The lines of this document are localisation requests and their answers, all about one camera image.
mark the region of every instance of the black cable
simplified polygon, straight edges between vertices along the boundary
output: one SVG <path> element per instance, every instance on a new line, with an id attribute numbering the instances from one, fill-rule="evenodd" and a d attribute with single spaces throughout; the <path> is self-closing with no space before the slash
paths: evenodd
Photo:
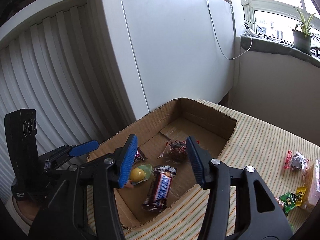
<path id="1" fill-rule="evenodd" d="M 293 43 L 292 42 L 289 42 L 289 41 L 286 41 L 286 40 L 283 40 L 283 39 L 280 39 L 280 38 L 275 38 L 275 37 L 272 37 L 272 36 L 269 36 L 269 35 L 266 35 L 264 32 L 263 32 L 263 30 L 261 29 L 261 27 L 259 26 L 259 25 L 257 25 L 256 23 L 252 23 L 252 22 L 250 22 L 250 21 L 248 21 L 248 20 L 246 20 L 246 19 L 244 19 L 245 21 L 247 21 L 247 22 L 249 22 L 249 23 L 251 23 L 251 24 L 254 24 L 254 25 L 256 25 L 256 26 L 258 26 L 259 28 L 260 28 L 260 30 L 262 31 L 262 33 L 257 33 L 257 35 L 258 35 L 258 37 L 259 38 L 262 38 L 260 35 L 263 35 L 263 38 L 264 39 L 268 39 L 268 40 L 271 40 L 271 41 L 276 41 L 276 42 L 279 42 L 279 43 L 285 43 L 285 44 L 289 44 L 289 45 L 292 45 Z"/>

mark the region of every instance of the window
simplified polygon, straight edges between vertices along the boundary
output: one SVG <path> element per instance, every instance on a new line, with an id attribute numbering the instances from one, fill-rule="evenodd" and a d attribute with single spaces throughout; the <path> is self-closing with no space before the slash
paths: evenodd
<path id="1" fill-rule="evenodd" d="M 257 33 L 264 33 L 264 34 L 266 34 L 266 33 L 267 33 L 267 28 L 266 28 L 266 27 L 257 26 Z"/>
<path id="2" fill-rule="evenodd" d="M 311 21 L 314 25 L 313 33 L 320 31 L 320 15 L 311 0 L 241 0 L 241 4 L 244 7 L 246 23 L 257 33 L 261 33 L 258 25 L 265 28 L 263 33 L 268 36 L 293 42 L 292 29 L 299 20 L 299 14 L 294 7 L 300 7 L 306 17 L 315 13 Z"/>
<path id="3" fill-rule="evenodd" d="M 283 39 L 283 32 L 282 31 L 276 31 L 276 33 L 277 33 L 278 39 Z"/>

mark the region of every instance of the yellow ball candy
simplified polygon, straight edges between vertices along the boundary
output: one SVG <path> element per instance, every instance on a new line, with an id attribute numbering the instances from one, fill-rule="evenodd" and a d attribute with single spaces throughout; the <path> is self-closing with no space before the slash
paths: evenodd
<path id="1" fill-rule="evenodd" d="M 138 182 L 138 181 L 144 179 L 145 175 L 146 174 L 142 169 L 134 168 L 130 172 L 130 179 L 132 179 L 132 181 L 134 181 L 134 182 Z"/>

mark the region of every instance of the plant pot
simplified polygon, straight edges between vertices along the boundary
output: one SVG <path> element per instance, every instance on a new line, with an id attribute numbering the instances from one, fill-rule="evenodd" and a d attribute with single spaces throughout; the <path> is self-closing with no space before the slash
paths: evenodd
<path id="1" fill-rule="evenodd" d="M 311 36 L 305 37 L 305 33 L 301 31 L 293 31 L 293 47 L 311 56 Z"/>

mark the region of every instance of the gray cloth on windowsill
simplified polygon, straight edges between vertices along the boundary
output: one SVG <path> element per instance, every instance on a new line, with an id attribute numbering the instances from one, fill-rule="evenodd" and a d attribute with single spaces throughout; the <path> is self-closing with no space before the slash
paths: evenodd
<path id="1" fill-rule="evenodd" d="M 249 49 L 251 44 L 250 36 L 242 35 L 241 47 L 245 50 Z M 293 48 L 289 44 L 278 43 L 276 41 L 270 41 L 268 39 L 252 37 L 252 46 L 250 51 L 264 52 L 271 54 L 288 55 L 300 60 L 311 63 L 312 65 L 320 68 L 320 59 L 315 56 L 310 56 L 298 49 Z"/>

